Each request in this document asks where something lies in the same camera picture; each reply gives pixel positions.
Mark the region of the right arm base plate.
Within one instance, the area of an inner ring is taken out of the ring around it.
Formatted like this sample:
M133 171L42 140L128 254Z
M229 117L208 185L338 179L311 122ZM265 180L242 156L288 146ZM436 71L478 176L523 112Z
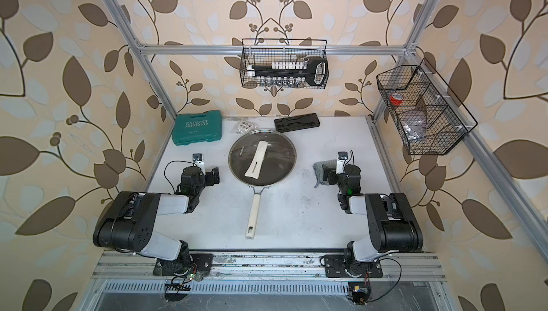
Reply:
M343 255L324 255L320 259L327 278L382 278L379 262L358 262Z

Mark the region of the green fluffy cloth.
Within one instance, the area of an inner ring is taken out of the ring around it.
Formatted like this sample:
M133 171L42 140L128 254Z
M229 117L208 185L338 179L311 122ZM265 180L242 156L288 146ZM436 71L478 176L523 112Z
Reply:
M338 183L337 161L321 161L313 164L316 177L315 188L320 185L336 185Z

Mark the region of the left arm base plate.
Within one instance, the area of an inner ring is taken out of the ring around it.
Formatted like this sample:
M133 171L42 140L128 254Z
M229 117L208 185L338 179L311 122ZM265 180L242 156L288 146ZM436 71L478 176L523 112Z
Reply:
M174 261L158 259L154 265L153 275L168 276L186 276L187 278L195 275L205 277L211 272L213 263L213 254L210 253L182 253Z

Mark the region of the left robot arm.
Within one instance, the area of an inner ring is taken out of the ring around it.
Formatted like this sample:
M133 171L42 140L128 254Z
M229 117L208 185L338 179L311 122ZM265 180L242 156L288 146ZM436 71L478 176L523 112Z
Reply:
M99 248L136 253L155 258L170 275L196 270L188 244L169 238L155 229L162 215L194 212L205 188L220 183L217 167L209 172L192 165L184 168L173 194L122 191L106 209L95 227L93 243Z

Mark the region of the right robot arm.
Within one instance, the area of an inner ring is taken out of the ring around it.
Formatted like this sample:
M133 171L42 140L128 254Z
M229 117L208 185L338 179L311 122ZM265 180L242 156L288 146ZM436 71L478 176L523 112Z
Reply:
M362 193L361 169L352 164L324 165L323 181L338 187L343 211L364 215L368 221L368 235L349 242L345 249L342 265L346 275L361 278L386 255L422 249L423 234L405 194Z

